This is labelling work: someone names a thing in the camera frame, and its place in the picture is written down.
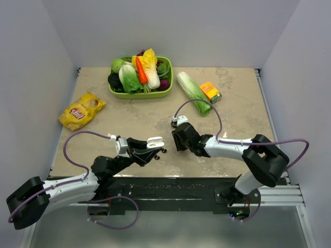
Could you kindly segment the white earbud charging case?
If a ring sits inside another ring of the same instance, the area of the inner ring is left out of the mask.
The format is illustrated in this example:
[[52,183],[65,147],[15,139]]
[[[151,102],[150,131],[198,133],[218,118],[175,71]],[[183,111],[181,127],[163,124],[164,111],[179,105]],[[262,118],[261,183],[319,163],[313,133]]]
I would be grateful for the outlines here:
[[164,146],[163,142],[163,137],[161,136],[156,136],[156,137],[150,137],[147,139],[147,148],[152,149],[152,148],[159,148]]

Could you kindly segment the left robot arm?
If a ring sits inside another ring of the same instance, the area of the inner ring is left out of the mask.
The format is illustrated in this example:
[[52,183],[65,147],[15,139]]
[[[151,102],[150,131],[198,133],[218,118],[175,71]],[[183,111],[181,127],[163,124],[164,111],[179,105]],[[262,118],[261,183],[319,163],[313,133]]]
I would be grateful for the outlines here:
[[146,141],[118,138],[115,147],[115,157],[98,156],[81,175],[46,181],[38,176],[30,178],[6,199],[10,211],[8,222],[20,230],[57,208],[78,202],[103,202],[116,174],[134,163],[145,166],[163,150],[164,142],[160,136]]

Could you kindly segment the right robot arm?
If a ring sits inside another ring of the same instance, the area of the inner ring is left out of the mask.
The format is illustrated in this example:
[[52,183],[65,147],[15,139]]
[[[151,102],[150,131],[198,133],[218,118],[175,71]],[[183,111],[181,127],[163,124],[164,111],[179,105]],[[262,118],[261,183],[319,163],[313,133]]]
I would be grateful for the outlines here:
[[190,150],[197,157],[224,157],[246,163],[249,171],[220,193],[221,197],[236,203],[242,203],[261,186],[275,187],[289,163],[288,156],[276,145],[269,145],[270,140],[262,134],[241,142],[227,138],[217,140],[211,134],[200,135],[188,122],[172,121],[171,126],[177,151]]

